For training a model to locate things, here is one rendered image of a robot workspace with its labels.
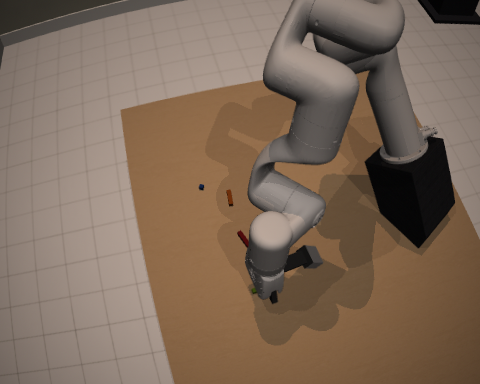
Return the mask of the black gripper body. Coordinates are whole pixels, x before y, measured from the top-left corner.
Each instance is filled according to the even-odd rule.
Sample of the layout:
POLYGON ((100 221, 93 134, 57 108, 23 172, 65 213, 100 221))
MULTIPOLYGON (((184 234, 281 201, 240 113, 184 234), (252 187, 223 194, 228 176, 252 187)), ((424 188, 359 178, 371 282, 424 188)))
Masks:
POLYGON ((248 263, 248 248, 245 256, 245 265, 256 289, 258 296, 263 300, 271 296, 271 292, 278 290, 281 293, 284 284, 284 269, 273 276, 262 276, 254 272, 248 263))

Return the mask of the orange rod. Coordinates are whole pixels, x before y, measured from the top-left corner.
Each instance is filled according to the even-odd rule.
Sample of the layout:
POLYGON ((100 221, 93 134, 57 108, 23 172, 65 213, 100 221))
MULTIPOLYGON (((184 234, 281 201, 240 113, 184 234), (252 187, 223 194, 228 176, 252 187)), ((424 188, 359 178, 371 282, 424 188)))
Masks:
POLYGON ((227 190, 227 197, 228 197, 229 206, 233 206, 231 190, 227 190))

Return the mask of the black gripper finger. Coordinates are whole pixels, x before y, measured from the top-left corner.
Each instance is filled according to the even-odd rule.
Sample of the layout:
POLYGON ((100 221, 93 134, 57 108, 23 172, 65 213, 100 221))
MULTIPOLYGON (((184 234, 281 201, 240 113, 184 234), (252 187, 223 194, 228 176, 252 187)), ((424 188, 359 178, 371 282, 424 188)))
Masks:
POLYGON ((273 291, 273 292, 271 293, 271 296, 268 297, 268 298, 270 299, 270 301, 271 301, 272 304, 277 303, 277 302, 278 302, 277 290, 276 290, 276 291, 273 291))

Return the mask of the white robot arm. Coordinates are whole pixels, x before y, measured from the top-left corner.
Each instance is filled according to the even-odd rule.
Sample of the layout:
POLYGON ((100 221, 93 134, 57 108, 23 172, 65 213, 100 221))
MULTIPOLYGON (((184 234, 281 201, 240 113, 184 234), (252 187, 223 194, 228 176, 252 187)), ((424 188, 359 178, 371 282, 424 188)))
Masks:
POLYGON ((401 3, 364 1, 293 0, 269 50, 264 85, 296 107, 289 133, 264 147, 249 180, 248 198, 264 211, 249 230, 248 263, 259 275, 323 264, 316 246, 289 251, 321 221, 326 202, 274 165, 321 165, 336 157, 359 93, 356 74, 372 70, 366 92, 383 161, 417 160, 428 149, 427 137, 438 133, 436 127, 417 127, 401 71, 396 46, 405 25, 401 3), (313 33, 317 52, 302 46, 307 33, 313 33))

